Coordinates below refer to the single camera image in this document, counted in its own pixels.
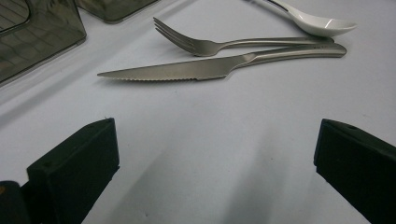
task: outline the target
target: stainless steel utensil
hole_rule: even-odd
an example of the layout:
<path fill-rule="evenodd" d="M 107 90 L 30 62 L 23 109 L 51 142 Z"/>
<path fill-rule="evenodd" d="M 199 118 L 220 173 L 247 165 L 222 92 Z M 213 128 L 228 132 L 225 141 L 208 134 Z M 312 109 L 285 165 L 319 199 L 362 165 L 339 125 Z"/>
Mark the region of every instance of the stainless steel utensil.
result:
<path fill-rule="evenodd" d="M 338 44 L 304 45 L 253 52 L 227 58 L 132 68 L 101 73 L 98 76 L 135 81 L 204 80 L 227 77 L 235 68 L 257 63 L 269 63 L 297 58 L 340 58 L 346 53 L 347 50 Z"/>
<path fill-rule="evenodd" d="M 154 18 L 156 30 L 171 42 L 196 56 L 213 56 L 221 49 L 242 46 L 296 46 L 310 44 L 333 43 L 326 37 L 283 37 L 283 38 L 255 38 L 216 43 L 210 40 L 200 40 L 183 35 L 170 28 L 160 20 Z"/>

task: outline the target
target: spoon bowl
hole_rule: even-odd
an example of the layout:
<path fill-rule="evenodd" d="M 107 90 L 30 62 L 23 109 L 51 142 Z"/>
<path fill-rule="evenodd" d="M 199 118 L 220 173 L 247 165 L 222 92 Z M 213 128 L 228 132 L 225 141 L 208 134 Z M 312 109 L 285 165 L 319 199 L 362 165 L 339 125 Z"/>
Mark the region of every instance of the spoon bowl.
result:
<path fill-rule="evenodd" d="M 349 32 L 357 27 L 353 21 L 344 21 L 317 17 L 306 14 L 295 7 L 278 0 L 265 0 L 286 11 L 294 22 L 304 31 L 311 35 L 335 36 Z"/>

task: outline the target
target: fork head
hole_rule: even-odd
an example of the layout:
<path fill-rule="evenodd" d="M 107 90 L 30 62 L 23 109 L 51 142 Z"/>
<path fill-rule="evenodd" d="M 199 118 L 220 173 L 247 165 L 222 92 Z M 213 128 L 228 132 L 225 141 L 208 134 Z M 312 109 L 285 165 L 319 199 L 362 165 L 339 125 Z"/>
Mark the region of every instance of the fork head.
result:
<path fill-rule="evenodd" d="M 183 35 L 154 18 L 156 30 L 175 45 L 195 56 L 213 56 L 220 50 L 220 45 L 210 40 L 199 40 Z"/>

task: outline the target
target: cutlery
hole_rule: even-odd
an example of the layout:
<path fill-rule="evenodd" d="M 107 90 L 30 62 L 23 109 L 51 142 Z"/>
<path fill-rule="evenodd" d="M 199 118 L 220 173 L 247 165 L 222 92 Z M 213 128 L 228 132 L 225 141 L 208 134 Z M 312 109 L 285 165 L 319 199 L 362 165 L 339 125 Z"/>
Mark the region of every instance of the cutlery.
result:
<path fill-rule="evenodd" d="M 226 58 L 138 67 L 105 72 L 98 74 L 98 76 L 134 81 L 205 80 L 227 77 L 236 68 L 257 63 L 269 63 L 298 58 L 341 58 L 346 53 L 347 50 L 338 44 L 303 45 L 252 52 Z"/>
<path fill-rule="evenodd" d="M 335 36 L 351 31 L 357 27 L 353 21 L 344 21 L 317 17 L 306 14 L 295 7 L 279 0 L 264 0 L 286 11 L 294 22 L 311 35 Z"/>
<path fill-rule="evenodd" d="M 183 35 L 170 28 L 162 21 L 154 18 L 156 30 L 180 48 L 195 56 L 213 56 L 221 49 L 242 46 L 296 46 L 307 44 L 333 43 L 334 40 L 327 37 L 283 37 L 283 38 L 256 38 L 216 43 L 210 40 L 200 40 Z"/>

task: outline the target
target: fork handle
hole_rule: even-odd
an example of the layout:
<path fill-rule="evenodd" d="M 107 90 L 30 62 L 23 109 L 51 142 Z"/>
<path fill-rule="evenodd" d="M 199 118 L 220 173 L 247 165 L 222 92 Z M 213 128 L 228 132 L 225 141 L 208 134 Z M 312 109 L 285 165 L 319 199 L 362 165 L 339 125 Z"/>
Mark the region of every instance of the fork handle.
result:
<path fill-rule="evenodd" d="M 347 49 L 339 44 L 305 45 L 272 49 L 245 54 L 244 58 L 246 62 L 237 67 L 299 58 L 341 58 L 346 53 Z"/>
<path fill-rule="evenodd" d="M 222 49 L 246 46 L 296 46 L 334 43 L 329 37 L 282 37 L 282 38 L 256 38 L 241 39 L 222 43 Z"/>

